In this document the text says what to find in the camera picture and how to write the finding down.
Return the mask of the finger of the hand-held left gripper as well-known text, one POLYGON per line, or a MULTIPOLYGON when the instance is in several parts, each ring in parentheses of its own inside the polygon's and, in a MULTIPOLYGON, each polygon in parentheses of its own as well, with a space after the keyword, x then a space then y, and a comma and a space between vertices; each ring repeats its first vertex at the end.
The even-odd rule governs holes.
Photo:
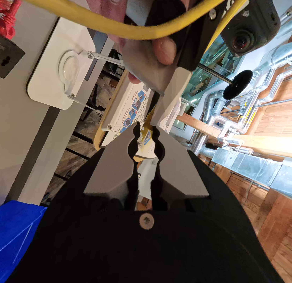
POLYGON ((148 117, 150 116, 150 113, 151 111, 153 110, 153 108, 156 106, 158 100, 159 100, 159 93, 158 92, 154 92, 154 95, 151 99, 151 102, 150 102, 150 106, 149 106, 149 109, 148 109, 148 117))
POLYGON ((165 89, 164 96, 160 97, 156 104, 150 122, 151 126, 158 126, 160 122, 172 112, 177 100, 185 90, 191 77, 192 71, 183 67, 176 68, 167 88, 165 89))

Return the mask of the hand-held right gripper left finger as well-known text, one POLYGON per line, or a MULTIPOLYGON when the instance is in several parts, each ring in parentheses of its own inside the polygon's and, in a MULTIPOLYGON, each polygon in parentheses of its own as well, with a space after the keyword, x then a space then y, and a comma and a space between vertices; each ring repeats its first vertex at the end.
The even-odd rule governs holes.
POLYGON ((140 123, 135 122, 105 148, 84 190, 88 196, 126 199, 128 182, 137 169, 133 157, 138 151, 140 123))

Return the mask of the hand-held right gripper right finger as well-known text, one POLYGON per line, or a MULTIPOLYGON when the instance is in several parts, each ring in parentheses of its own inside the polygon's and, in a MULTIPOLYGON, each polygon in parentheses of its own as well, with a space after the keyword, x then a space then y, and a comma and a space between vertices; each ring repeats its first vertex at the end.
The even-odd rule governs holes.
POLYGON ((158 158, 151 182, 152 200, 206 198, 209 193, 186 147, 160 127, 153 127, 152 139, 158 158))

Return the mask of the blue plastic bin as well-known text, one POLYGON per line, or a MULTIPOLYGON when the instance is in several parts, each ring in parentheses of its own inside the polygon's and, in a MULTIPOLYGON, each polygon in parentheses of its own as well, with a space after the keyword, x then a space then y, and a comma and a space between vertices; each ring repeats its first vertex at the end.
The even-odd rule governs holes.
POLYGON ((27 248, 47 207, 9 201, 0 207, 0 282, 12 274, 27 248))

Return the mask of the black ethernet switch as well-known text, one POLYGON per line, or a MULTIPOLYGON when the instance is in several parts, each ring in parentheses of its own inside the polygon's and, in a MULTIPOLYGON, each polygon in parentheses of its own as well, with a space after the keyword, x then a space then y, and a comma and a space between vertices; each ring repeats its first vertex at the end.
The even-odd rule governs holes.
POLYGON ((23 58, 25 52, 14 42, 0 37, 0 78, 4 79, 23 58))

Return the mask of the person's left hand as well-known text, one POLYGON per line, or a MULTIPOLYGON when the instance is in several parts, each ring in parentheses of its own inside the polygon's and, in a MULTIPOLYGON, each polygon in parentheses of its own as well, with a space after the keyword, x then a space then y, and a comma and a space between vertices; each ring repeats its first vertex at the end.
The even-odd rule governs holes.
MULTIPOLYGON (((181 0, 186 9, 189 7, 190 0, 181 0)), ((90 10, 100 14, 106 18, 113 19, 117 22, 124 22, 126 15, 127 0, 86 0, 90 10)), ((119 48, 123 48, 126 40, 115 35, 108 34, 111 40, 118 44, 119 48)), ((163 37, 152 40, 152 48, 157 60, 164 64, 170 65, 173 63, 176 56, 176 44, 170 37, 163 37)), ((129 81, 133 84, 139 84, 138 80, 131 73, 128 74, 129 81)))

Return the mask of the printed instruction sheet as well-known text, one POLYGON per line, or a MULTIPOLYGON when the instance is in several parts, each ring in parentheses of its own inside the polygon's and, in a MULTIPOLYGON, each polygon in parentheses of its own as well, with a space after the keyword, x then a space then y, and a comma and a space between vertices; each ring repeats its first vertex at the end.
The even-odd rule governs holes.
POLYGON ((150 94, 151 90, 143 83, 122 84, 101 126, 101 130, 107 133, 101 147, 107 146, 133 123, 139 122, 141 132, 136 156, 143 159, 156 157, 152 131, 143 126, 149 109, 147 105, 151 103, 150 94))

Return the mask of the wooden display board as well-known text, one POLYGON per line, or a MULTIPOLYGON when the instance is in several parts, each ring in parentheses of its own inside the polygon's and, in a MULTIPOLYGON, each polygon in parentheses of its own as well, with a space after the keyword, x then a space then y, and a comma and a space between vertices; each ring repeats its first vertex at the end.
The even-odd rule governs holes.
MULTIPOLYGON (((106 116, 108 114, 108 111, 109 111, 109 109, 110 109, 115 97, 117 96, 118 91, 119 91, 120 87, 122 86, 122 84, 130 83, 128 74, 129 74, 129 72, 127 70, 125 70, 124 73, 122 74, 122 77, 120 78, 120 80, 119 80, 119 82, 117 84, 117 87, 116 87, 116 89, 115 89, 115 91, 113 93, 113 96, 111 97, 111 100, 109 101, 109 104, 106 106, 105 113, 104 113, 103 117, 101 118, 99 127, 98 127, 97 132, 96 132, 95 137, 94 137, 94 146, 95 146, 96 150, 100 150, 101 148, 103 148, 103 147, 100 146, 100 144, 104 140, 104 138, 105 138, 107 133, 101 130, 101 126, 102 126, 103 121, 106 118, 106 116)), ((152 99, 153 95, 154 95, 154 92, 151 91, 149 100, 152 99)))

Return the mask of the black pole stand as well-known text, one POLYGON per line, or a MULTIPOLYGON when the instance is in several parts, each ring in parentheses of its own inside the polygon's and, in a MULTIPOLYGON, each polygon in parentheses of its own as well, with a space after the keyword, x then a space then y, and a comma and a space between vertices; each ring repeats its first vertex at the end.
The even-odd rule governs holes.
POLYGON ((218 79, 228 83, 229 85, 225 88, 223 92, 223 98, 226 100, 231 100, 236 96, 240 95, 244 89, 249 85, 253 77, 253 71, 244 70, 235 76, 233 80, 230 80, 223 76, 222 74, 210 69, 209 67, 199 63, 198 67, 207 73, 217 77, 218 79))

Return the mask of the white board stand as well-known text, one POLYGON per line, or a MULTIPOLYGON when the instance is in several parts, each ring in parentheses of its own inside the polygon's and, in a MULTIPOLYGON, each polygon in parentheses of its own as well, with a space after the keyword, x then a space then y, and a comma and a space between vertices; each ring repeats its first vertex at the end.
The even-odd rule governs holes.
POLYGON ((28 96, 60 110, 85 105, 86 85, 96 84, 105 64, 89 52, 108 56, 113 45, 106 34, 59 18, 28 81, 28 96))

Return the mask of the silver ventilation duct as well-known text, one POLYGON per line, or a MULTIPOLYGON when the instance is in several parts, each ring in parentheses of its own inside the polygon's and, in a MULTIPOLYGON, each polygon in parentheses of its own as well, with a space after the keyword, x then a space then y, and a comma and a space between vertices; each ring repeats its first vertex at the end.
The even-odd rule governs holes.
POLYGON ((219 131, 217 141, 223 142, 224 147, 217 150, 211 150, 205 147, 207 136, 210 133, 201 132, 201 137, 195 140, 192 150, 195 154, 205 154, 211 160, 222 165, 238 174, 259 182, 265 186, 271 187, 277 192, 291 198, 291 167, 284 165, 283 162, 270 161, 261 157, 248 154, 249 148, 242 150, 242 145, 247 145, 248 135, 246 133, 251 124, 257 109, 263 106, 269 106, 284 101, 272 102, 283 80, 291 76, 290 69, 280 73, 273 83, 269 94, 262 99, 258 99, 259 94, 268 88, 272 78, 278 68, 286 64, 291 66, 291 45, 292 43, 283 44, 271 50, 267 61, 258 66, 256 70, 251 72, 251 80, 248 84, 252 95, 244 107, 241 117, 242 121, 238 123, 227 119, 220 115, 225 102, 246 96, 245 94, 236 92, 235 96, 225 96, 224 92, 228 92, 227 88, 210 93, 206 99, 203 113, 203 122, 209 126, 215 123, 223 124, 219 131))

